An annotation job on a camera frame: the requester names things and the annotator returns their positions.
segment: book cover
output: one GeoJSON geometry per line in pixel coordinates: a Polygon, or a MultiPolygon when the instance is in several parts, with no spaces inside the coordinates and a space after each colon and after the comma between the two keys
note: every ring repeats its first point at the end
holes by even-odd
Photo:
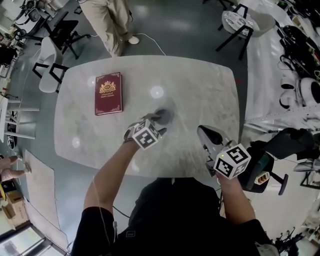
{"type": "Polygon", "coordinates": [[[95,79],[94,113],[96,116],[123,111],[120,72],[95,79]]]}

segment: black shirt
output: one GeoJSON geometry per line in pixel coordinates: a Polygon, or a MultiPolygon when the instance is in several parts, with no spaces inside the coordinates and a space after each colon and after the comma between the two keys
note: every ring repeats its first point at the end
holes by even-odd
{"type": "Polygon", "coordinates": [[[215,190],[195,179],[173,185],[157,179],[142,190],[128,228],[116,239],[108,210],[85,209],[71,255],[258,256],[256,243],[271,243],[258,220],[234,225],[218,207],[215,190]]]}

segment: gray floor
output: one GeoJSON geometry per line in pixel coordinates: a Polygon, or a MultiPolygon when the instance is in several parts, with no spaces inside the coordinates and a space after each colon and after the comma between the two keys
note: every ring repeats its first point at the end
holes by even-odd
{"type": "MultiPolygon", "coordinates": [[[[162,50],[169,56],[192,58],[220,64],[232,69],[236,79],[240,117],[244,120],[246,95],[247,95],[247,57],[242,61],[238,55],[243,45],[243,40],[233,40],[220,52],[215,49],[229,36],[229,34],[217,28],[221,24],[223,8],[218,1],[211,0],[205,5],[201,0],[131,0],[130,9],[134,21],[130,24],[133,33],[145,33],[154,38],[162,50]]],[[[74,14],[77,2],[70,0],[59,12],[69,11],[67,19],[79,20],[76,30],[80,34],[89,33],[96,35],[89,22],[84,17],[74,14]]],[[[39,31],[40,36],[46,35],[44,30],[39,31]]],[[[161,55],[156,44],[149,38],[140,35],[138,45],[127,45],[123,55],[161,55]]],[[[17,70],[11,78],[9,92],[21,98],[23,84],[30,66],[30,58],[40,48],[34,45],[34,41],[27,42],[25,54],[19,58],[17,70]]],[[[83,63],[109,58],[99,37],[83,39],[76,43],[75,50],[81,53],[80,58],[75,60],[69,50],[64,55],[63,64],[68,67],[83,63]]],[[[54,169],[55,173],[55,196],[59,222],[62,231],[67,234],[69,242],[74,240],[82,212],[85,192],[96,169],[71,162],[56,155],[54,149],[54,116],[58,95],[56,93],[42,93],[39,88],[39,78],[31,71],[26,79],[23,92],[23,107],[40,107],[40,112],[32,113],[26,119],[36,122],[36,139],[18,138],[18,147],[29,150],[34,156],[54,169]]],[[[22,130],[28,130],[30,124],[22,126],[22,130]]],[[[0,145],[4,155],[12,155],[6,143],[0,145]]],[[[129,215],[134,207],[135,200],[141,190],[154,179],[125,176],[114,205],[129,215]]],[[[217,188],[214,179],[203,180],[206,185],[217,188]]],[[[26,179],[21,178],[22,192],[28,197],[26,179]]],[[[128,224],[128,219],[118,212],[114,212],[118,222],[119,231],[128,224]]]]}

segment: chair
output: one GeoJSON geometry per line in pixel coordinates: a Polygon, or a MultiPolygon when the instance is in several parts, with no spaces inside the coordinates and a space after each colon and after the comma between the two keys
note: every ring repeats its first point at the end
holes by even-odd
{"type": "Polygon", "coordinates": [[[251,160],[246,170],[238,176],[242,189],[254,193],[264,192],[269,181],[258,185],[255,184],[255,180],[262,172],[269,172],[270,176],[281,184],[279,191],[281,196],[286,189],[288,175],[285,174],[284,178],[281,178],[272,172],[275,161],[272,155],[277,159],[301,153],[305,156],[305,152],[313,150],[314,145],[314,137],[309,131],[294,128],[283,129],[268,142],[259,140],[251,142],[251,147],[247,149],[251,160]]]}
{"type": "Polygon", "coordinates": [[[276,25],[276,20],[269,14],[266,13],[259,13],[256,12],[247,6],[244,6],[243,4],[239,4],[234,10],[234,13],[238,13],[238,10],[240,8],[244,8],[244,14],[243,18],[247,18],[247,14],[250,15],[252,22],[253,22],[253,28],[248,27],[246,25],[243,25],[241,28],[238,30],[234,30],[225,20],[225,13],[224,11],[222,13],[222,25],[218,28],[220,31],[222,28],[224,28],[227,32],[232,34],[225,42],[223,42],[217,49],[216,51],[220,51],[224,46],[226,46],[227,43],[229,43],[232,39],[234,39],[236,36],[240,38],[244,38],[244,45],[242,47],[241,53],[239,55],[239,60],[242,60],[245,50],[247,48],[247,45],[249,43],[249,40],[251,37],[258,38],[261,37],[263,34],[268,32],[270,29],[272,29],[276,25]],[[243,35],[241,32],[243,30],[249,30],[248,35],[243,35]]]}
{"type": "Polygon", "coordinates": [[[82,38],[90,38],[91,35],[84,34],[79,35],[74,29],[78,25],[78,20],[64,20],[69,12],[66,11],[60,19],[54,24],[53,31],[49,31],[50,38],[55,43],[55,45],[62,51],[64,54],[69,48],[77,60],[79,56],[76,54],[75,50],[72,47],[72,44],[79,41],[82,38]]]}
{"type": "Polygon", "coordinates": [[[41,42],[41,52],[32,71],[41,78],[39,89],[44,93],[59,93],[58,87],[68,67],[62,66],[63,55],[50,37],[45,37],[41,42]]]}
{"type": "MultiPolygon", "coordinates": [[[[72,47],[72,44],[79,41],[82,38],[90,38],[91,35],[89,34],[84,34],[80,35],[78,34],[77,31],[74,29],[78,25],[79,21],[77,20],[64,20],[64,18],[67,16],[69,12],[66,11],[62,14],[62,16],[57,20],[57,22],[54,24],[54,29],[51,30],[47,21],[50,16],[48,16],[46,19],[43,20],[43,22],[40,24],[40,27],[45,27],[45,29],[49,33],[49,37],[52,39],[54,44],[57,46],[59,50],[62,51],[62,54],[64,54],[69,48],[72,53],[75,56],[75,59],[77,60],[79,56],[76,54],[74,48],[72,47]]],[[[40,45],[40,43],[43,40],[43,37],[38,37],[34,35],[28,35],[26,34],[25,30],[17,30],[16,33],[14,34],[14,38],[17,40],[21,39],[31,39],[38,41],[36,45],[40,45]]]]}
{"type": "MultiPolygon", "coordinates": [[[[208,2],[209,0],[203,0],[202,4],[205,4],[206,2],[208,2]]],[[[229,3],[230,6],[234,6],[234,5],[238,5],[239,4],[239,0],[218,0],[220,2],[220,4],[223,6],[223,10],[226,11],[227,10],[227,6],[225,5],[224,2],[229,3]]]]}

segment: cardboard box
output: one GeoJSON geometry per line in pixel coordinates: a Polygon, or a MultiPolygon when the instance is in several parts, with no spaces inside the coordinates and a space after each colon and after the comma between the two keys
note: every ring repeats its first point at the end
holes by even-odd
{"type": "Polygon", "coordinates": [[[24,200],[22,194],[20,194],[18,190],[7,192],[5,193],[5,195],[6,195],[6,200],[9,202],[9,204],[12,204],[12,205],[24,200]]]}
{"type": "Polygon", "coordinates": [[[19,201],[14,205],[8,203],[6,206],[2,206],[2,210],[7,221],[14,230],[17,226],[29,220],[24,201],[19,201]]]}

